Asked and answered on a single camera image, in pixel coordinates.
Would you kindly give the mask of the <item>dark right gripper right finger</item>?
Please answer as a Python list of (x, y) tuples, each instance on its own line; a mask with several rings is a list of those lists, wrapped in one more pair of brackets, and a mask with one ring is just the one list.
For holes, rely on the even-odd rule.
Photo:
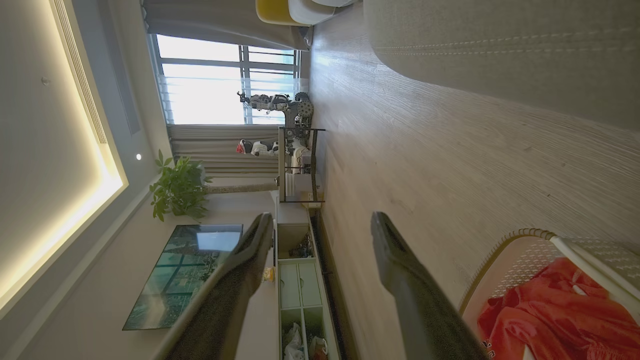
[(371, 235), (379, 278), (395, 301), (407, 359), (487, 360), (485, 348), (384, 212), (372, 213)]

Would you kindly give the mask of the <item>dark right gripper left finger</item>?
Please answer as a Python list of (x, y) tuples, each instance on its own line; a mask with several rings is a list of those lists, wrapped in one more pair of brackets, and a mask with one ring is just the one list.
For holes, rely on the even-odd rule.
[(233, 360), (249, 301), (262, 283), (274, 217), (259, 214), (164, 337), (154, 360)]

